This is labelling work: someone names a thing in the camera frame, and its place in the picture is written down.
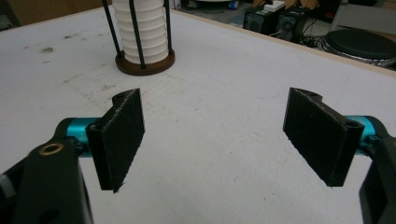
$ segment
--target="white tabletop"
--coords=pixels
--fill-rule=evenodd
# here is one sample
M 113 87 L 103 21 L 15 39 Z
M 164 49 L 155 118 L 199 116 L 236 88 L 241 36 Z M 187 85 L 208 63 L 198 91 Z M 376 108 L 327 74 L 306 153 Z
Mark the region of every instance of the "white tabletop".
M 0 171 L 62 119 L 140 88 L 147 131 L 120 192 L 80 159 L 95 223 L 361 223 L 371 161 L 326 187 L 282 131 L 289 88 L 396 135 L 396 73 L 177 12 L 171 24 L 176 62 L 150 77 L 117 69 L 102 9 L 0 33 Z

